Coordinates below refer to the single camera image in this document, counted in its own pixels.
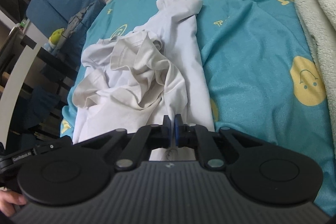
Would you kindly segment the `person's left hand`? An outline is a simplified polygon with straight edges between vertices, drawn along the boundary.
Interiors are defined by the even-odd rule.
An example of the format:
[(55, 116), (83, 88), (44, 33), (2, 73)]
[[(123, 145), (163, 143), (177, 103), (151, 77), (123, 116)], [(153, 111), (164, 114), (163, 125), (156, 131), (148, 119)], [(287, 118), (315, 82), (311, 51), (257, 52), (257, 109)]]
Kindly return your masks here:
[(14, 205), (23, 206), (27, 201), (23, 195), (17, 192), (1, 190), (0, 203), (1, 212), (7, 217), (11, 217), (15, 214)]

